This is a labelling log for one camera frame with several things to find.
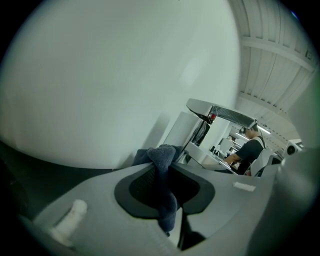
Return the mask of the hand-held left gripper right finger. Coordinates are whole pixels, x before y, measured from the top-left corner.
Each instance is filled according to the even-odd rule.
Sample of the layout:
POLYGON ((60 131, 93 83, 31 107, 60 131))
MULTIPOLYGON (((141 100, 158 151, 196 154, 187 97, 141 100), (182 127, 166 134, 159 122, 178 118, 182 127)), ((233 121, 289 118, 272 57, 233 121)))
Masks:
POLYGON ((184 197, 173 256, 263 256, 279 242, 275 196, 278 165, 261 177, 173 164, 172 183, 184 197))

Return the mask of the chrome faucet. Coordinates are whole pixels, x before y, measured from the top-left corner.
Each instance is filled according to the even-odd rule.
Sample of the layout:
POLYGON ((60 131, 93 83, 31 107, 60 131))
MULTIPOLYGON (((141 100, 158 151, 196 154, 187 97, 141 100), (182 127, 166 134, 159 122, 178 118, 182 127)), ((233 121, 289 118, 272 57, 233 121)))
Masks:
POLYGON ((215 122, 223 119, 243 128, 252 128, 257 120, 249 115, 211 102, 190 98, 186 103, 189 112, 181 112, 164 140, 165 145, 175 146, 174 163, 190 164, 234 174, 230 166, 219 156, 202 145, 215 122))

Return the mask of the dark blue cloth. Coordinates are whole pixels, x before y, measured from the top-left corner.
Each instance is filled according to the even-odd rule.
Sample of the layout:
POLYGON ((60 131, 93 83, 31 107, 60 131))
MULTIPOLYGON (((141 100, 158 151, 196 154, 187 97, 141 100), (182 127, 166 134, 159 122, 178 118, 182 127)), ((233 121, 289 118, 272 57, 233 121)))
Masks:
POLYGON ((158 225, 167 236, 174 229, 177 199, 169 186, 169 166, 175 162, 182 152, 181 146, 162 144, 157 148, 138 149, 133 159, 133 166, 153 163, 155 166, 156 198, 159 212, 158 225))

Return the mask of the black marble vanity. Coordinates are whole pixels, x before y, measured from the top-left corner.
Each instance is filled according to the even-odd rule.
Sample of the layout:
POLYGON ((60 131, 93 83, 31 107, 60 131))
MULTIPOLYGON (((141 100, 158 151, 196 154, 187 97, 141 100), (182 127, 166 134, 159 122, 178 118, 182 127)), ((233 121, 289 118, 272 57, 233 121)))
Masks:
MULTIPOLYGON (((23 216, 33 223, 35 217, 44 208, 80 183, 90 178, 119 170, 122 169, 78 168, 55 164, 21 153, 0 141, 0 171, 10 172, 17 181, 18 186, 21 187, 22 190, 19 192, 19 195, 28 199, 27 202, 22 204, 27 207, 23 216)), ((121 204, 117 201, 118 199, 122 203, 130 204, 131 207, 139 208, 141 206, 132 194, 136 189, 130 188, 130 185, 148 170, 140 170, 121 179, 116 184, 114 196, 120 206, 121 204)), ((67 216, 74 202, 56 224, 60 223, 67 216)))

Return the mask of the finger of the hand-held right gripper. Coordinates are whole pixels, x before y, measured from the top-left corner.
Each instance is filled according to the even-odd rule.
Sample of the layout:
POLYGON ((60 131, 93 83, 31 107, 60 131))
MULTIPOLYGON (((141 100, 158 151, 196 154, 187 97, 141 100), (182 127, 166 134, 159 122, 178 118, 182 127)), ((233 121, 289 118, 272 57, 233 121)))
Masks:
POLYGON ((261 177, 264 168, 269 165, 280 164, 282 159, 269 149, 263 149, 257 159, 250 165, 249 173, 252 177, 261 177))

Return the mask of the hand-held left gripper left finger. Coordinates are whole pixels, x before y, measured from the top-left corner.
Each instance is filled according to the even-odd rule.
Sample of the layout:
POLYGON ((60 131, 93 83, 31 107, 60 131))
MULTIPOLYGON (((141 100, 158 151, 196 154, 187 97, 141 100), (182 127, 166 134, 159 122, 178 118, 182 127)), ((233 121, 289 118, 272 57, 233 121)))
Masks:
POLYGON ((33 220, 42 230, 54 226, 77 199, 87 212, 71 240, 81 256, 177 256, 179 249, 155 219, 129 215, 117 203, 114 190, 123 178, 152 165, 142 164, 87 179, 50 203, 33 220))

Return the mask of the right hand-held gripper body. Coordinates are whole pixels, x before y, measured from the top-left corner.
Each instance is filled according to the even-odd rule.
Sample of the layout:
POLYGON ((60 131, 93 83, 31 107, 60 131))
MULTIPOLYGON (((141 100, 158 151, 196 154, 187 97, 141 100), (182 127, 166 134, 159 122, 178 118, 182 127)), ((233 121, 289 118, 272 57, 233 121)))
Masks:
POLYGON ((285 158, 288 158, 303 150, 304 150, 304 146, 301 141, 299 142, 289 141, 284 148, 280 148, 278 150, 279 162, 281 163, 285 158))

